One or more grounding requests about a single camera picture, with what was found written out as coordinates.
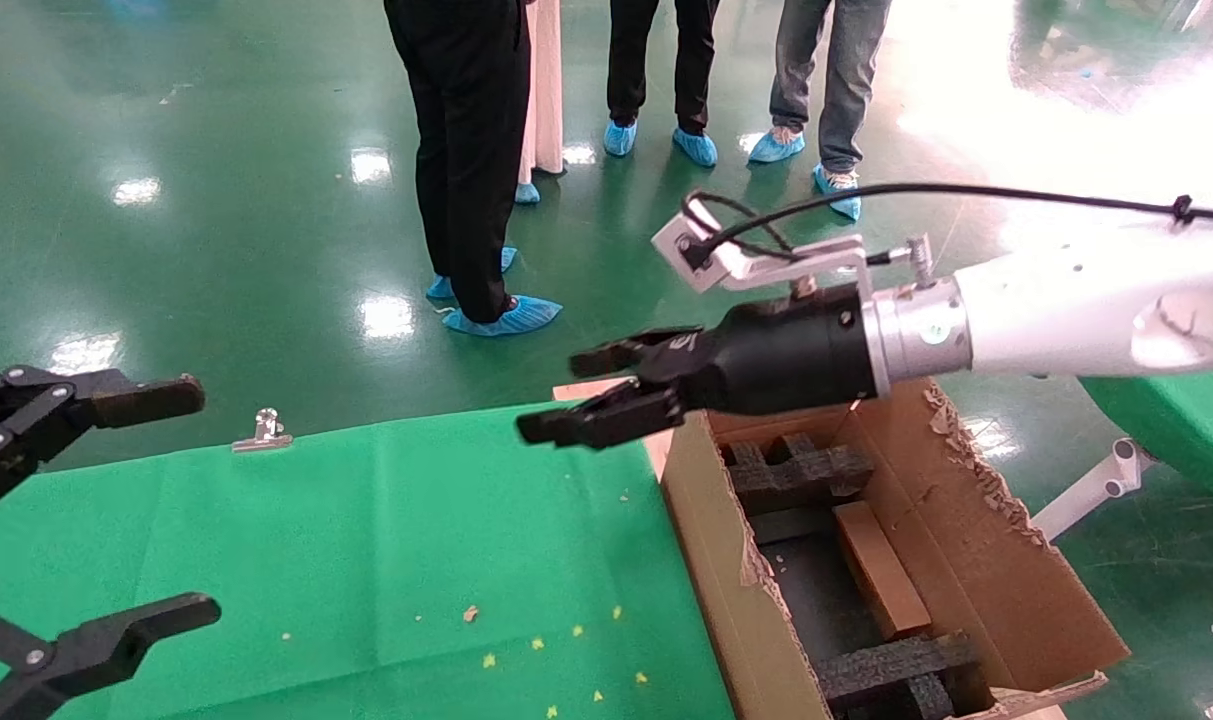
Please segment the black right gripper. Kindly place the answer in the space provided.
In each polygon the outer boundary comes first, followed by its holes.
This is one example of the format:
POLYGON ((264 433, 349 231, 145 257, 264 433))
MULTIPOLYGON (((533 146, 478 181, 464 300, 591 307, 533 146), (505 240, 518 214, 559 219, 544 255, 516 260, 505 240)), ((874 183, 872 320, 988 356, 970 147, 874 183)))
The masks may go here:
POLYGON ((879 396, 853 284, 734 305, 707 331, 684 325, 609 341, 573 354, 569 370, 579 379, 634 372, 639 381, 518 416, 526 445, 613 448, 682 425, 685 406, 765 416, 879 396))

